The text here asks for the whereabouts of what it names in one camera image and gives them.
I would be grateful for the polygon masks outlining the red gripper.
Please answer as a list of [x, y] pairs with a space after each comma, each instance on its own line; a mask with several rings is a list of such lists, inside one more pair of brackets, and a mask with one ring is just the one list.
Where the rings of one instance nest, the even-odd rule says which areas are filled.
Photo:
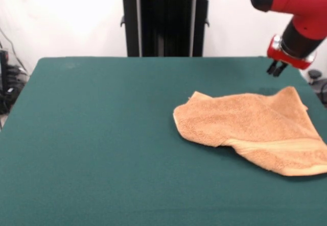
[[313, 52], [303, 59], [290, 56], [282, 49], [281, 36], [274, 35], [267, 49], [267, 57], [273, 60], [267, 69], [267, 73], [272, 74], [274, 77], [279, 77], [288, 65], [305, 70], [314, 62], [316, 55], [317, 53]]

